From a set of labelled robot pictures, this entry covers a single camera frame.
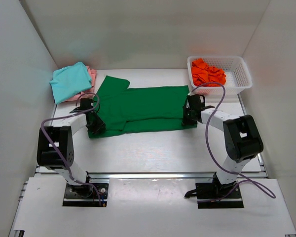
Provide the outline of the green t shirt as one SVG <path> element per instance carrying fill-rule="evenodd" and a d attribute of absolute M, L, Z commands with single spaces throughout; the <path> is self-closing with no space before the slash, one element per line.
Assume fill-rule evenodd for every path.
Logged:
<path fill-rule="evenodd" d="M 131 88 L 130 81 L 106 76 L 97 94 L 98 116 L 106 125 L 90 139 L 129 133 L 182 130 L 183 105 L 189 87 L 162 86 Z"/>

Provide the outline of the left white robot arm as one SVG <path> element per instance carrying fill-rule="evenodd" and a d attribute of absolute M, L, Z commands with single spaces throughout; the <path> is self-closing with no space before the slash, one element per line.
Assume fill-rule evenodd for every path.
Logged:
<path fill-rule="evenodd" d="M 53 126 L 45 125 L 50 119 L 41 124 L 37 163 L 60 174 L 69 185 L 76 186 L 81 196 L 87 197 L 93 192 L 93 184 L 87 180 L 87 171 L 74 160 L 73 135 L 84 127 L 92 135 L 99 135 L 105 132 L 106 125 L 96 112 L 81 112 L 51 119 L 54 120 L 56 122 Z"/>

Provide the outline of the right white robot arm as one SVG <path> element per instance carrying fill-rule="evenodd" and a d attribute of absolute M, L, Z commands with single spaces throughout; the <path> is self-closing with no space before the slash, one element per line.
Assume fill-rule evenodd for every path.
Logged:
<path fill-rule="evenodd" d="M 209 127 L 212 126 L 224 134 L 227 157 L 223 165 L 213 176 L 212 194 L 224 197 L 232 187 L 244 166 L 260 152 L 264 146 L 256 123 L 251 115 L 235 116 L 217 110 L 213 106 L 200 109 L 183 106 L 182 125 L 205 124 L 207 146 Z"/>

